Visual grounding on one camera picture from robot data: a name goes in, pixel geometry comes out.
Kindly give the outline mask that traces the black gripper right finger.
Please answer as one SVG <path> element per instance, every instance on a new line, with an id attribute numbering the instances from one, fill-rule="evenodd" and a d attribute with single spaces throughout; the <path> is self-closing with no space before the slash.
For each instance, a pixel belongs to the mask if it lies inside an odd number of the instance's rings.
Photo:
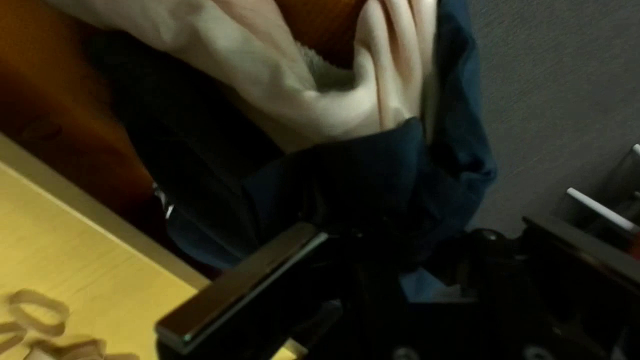
<path id="1" fill-rule="evenodd" d="M 530 214 L 523 218 L 523 224 L 532 231 L 542 231 L 553 246 L 596 268 L 600 275 L 628 289 L 640 289 L 640 263 L 629 255 L 553 216 Z"/>

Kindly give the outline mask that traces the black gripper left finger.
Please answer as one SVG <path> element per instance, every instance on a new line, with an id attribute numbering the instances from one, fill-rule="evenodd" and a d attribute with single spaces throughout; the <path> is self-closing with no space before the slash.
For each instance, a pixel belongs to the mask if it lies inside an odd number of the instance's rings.
<path id="1" fill-rule="evenodd" d="M 159 319 L 155 323 L 157 342 L 177 354 L 192 352 L 207 334 L 221 329 L 237 311 L 325 241 L 327 234 L 311 224 L 294 224 Z"/>

